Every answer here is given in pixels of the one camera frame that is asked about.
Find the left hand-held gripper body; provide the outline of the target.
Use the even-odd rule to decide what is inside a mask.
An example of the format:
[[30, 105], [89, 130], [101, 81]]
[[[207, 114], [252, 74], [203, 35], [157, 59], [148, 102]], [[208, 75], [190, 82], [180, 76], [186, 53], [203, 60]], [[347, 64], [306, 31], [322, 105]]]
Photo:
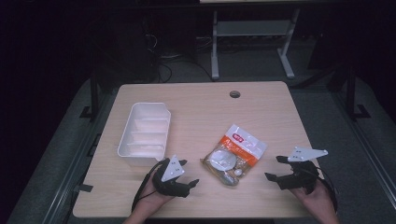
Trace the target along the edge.
[[160, 167], [152, 177], [154, 188], [162, 195], [186, 198], [191, 186], [177, 180], [185, 173], [176, 155], [160, 162]]

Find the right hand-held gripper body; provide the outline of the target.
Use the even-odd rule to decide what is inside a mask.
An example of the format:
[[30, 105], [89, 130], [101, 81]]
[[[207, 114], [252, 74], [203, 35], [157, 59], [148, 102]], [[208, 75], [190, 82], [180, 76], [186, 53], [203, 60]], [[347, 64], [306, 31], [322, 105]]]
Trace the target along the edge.
[[290, 162], [292, 174], [279, 176], [277, 184], [281, 189], [305, 188], [307, 193], [311, 193], [319, 178], [318, 167], [313, 159], [327, 155], [326, 149], [295, 147], [289, 156], [285, 156]]

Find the clear orange snack packet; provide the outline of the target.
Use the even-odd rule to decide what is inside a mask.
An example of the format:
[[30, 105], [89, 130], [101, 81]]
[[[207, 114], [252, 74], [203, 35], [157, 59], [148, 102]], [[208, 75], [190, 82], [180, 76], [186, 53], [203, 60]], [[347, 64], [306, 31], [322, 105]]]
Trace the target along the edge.
[[223, 185], [234, 187], [266, 149], [266, 143], [233, 124], [201, 163]]

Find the white divided plastic container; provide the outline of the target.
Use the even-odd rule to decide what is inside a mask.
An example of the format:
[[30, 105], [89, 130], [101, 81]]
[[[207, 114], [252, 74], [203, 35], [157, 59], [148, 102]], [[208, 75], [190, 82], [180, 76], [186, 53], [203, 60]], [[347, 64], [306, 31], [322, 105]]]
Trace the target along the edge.
[[171, 113], [164, 103], [135, 103], [118, 155], [130, 166], [153, 166], [164, 158]]

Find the person's right hand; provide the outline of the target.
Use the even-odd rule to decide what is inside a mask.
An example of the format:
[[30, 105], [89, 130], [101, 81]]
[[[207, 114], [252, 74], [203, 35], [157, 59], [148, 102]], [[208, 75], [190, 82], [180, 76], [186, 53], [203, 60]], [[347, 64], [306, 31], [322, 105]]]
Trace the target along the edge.
[[291, 189], [290, 192], [314, 217], [335, 214], [330, 193], [319, 180], [311, 193], [307, 193], [305, 188]]

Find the person's left hand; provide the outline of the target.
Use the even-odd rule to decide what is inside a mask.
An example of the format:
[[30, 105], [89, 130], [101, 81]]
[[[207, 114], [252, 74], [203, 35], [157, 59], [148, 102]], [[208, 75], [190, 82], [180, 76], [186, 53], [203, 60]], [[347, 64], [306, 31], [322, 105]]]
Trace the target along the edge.
[[173, 199], [174, 196], [159, 193], [152, 184], [152, 178], [150, 178], [139, 196], [134, 212], [143, 217], [150, 217]]

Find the black metal stand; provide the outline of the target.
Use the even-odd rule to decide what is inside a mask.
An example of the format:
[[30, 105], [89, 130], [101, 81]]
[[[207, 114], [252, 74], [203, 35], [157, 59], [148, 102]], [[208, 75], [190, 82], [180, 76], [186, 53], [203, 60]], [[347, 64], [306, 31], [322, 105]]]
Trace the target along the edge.
[[94, 71], [92, 71], [90, 75], [90, 93], [91, 104], [83, 108], [82, 112], [80, 113], [80, 117], [83, 119], [89, 119], [90, 122], [93, 122], [99, 112], [98, 82], [96, 73]]
[[356, 74], [352, 66], [348, 68], [346, 77], [346, 112], [348, 116], [356, 121], [357, 119], [368, 119], [370, 114], [364, 105], [355, 104]]

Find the grey metal floor rail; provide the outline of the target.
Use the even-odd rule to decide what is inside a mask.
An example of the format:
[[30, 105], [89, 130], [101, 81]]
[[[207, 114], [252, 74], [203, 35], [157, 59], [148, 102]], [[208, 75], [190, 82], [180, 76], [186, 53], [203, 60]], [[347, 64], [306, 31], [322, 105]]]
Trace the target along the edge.
[[358, 124], [358, 119], [361, 116], [366, 117], [366, 115], [364, 113], [360, 113], [354, 116], [349, 115], [347, 113], [347, 106], [344, 103], [342, 96], [339, 93], [332, 93], [332, 98], [334, 100], [334, 103], [340, 110], [348, 127], [357, 138], [367, 160], [369, 161], [370, 167], [372, 168], [375, 177], [379, 181], [381, 188], [384, 190], [390, 203], [396, 210], [396, 184], [390, 178], [389, 172], [385, 169], [382, 162], [375, 154], [374, 147], [371, 145], [369, 139], [366, 137], [362, 128]]
[[82, 100], [82, 103], [78, 103], [76, 114], [67, 112], [61, 123], [64, 130], [55, 133], [55, 151], [50, 163], [59, 171], [51, 172], [50, 177], [56, 181], [55, 192], [40, 224], [68, 224], [73, 216], [73, 208], [80, 194], [74, 192], [74, 188], [83, 184], [115, 94], [99, 94], [99, 112], [93, 122], [80, 117], [83, 108], [90, 105], [91, 100], [85, 101], [84, 95], [79, 96], [78, 100]]

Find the white metal desk frame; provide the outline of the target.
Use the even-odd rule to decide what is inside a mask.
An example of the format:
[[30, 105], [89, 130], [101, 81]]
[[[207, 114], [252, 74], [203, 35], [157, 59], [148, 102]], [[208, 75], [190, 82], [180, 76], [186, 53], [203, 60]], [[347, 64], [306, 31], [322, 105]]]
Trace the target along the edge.
[[[200, 0], [201, 4], [242, 4], [242, 3], [280, 3], [286, 0]], [[218, 12], [213, 12], [213, 29], [212, 29], [212, 50], [211, 50], [211, 76], [213, 79], [219, 79], [219, 60], [218, 60], [218, 38], [233, 36], [283, 36], [283, 46], [277, 49], [279, 60], [287, 78], [294, 79], [295, 75], [291, 68], [287, 52], [294, 29], [300, 14], [300, 9], [295, 8], [292, 15], [287, 20], [272, 19], [252, 19], [247, 21], [220, 21]]]

